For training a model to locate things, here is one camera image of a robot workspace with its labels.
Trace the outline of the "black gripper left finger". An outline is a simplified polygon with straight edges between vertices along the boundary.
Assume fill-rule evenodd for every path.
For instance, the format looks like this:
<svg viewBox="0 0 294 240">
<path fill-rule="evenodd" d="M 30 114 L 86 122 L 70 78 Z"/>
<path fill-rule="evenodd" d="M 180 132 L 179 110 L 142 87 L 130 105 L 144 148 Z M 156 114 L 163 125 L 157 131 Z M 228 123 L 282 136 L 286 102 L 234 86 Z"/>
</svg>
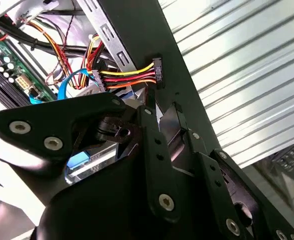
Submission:
<svg viewBox="0 0 294 240">
<path fill-rule="evenodd" d="M 0 111 L 0 188 L 38 223 L 51 200 L 68 188 L 69 159 L 106 142 L 118 144 L 116 160 L 143 163 L 151 212 L 177 222 L 177 187 L 152 90 L 136 108 L 103 92 Z"/>
</svg>

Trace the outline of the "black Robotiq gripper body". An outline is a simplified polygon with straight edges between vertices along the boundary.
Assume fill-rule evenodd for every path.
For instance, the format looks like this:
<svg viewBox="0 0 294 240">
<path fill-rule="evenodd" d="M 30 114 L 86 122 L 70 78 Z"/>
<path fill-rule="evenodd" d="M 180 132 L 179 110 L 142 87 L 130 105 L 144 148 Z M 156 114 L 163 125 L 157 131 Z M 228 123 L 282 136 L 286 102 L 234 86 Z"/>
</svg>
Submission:
<svg viewBox="0 0 294 240">
<path fill-rule="evenodd" d="M 36 240 L 215 240 L 217 226 L 191 152 L 174 161 L 181 217 L 169 223 L 147 203 L 144 165 L 121 160 L 59 192 L 46 207 Z"/>
</svg>

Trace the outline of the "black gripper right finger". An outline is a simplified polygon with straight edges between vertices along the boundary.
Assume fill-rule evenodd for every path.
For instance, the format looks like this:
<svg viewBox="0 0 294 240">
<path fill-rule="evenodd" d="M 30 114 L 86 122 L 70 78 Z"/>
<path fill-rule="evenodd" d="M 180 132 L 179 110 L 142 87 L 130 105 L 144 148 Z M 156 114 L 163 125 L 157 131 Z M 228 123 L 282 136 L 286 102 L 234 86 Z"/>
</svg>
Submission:
<svg viewBox="0 0 294 240">
<path fill-rule="evenodd" d="M 192 190 L 211 240 L 294 240 L 294 228 L 220 148 L 208 151 L 174 102 L 160 119 L 176 170 L 197 181 Z"/>
</svg>

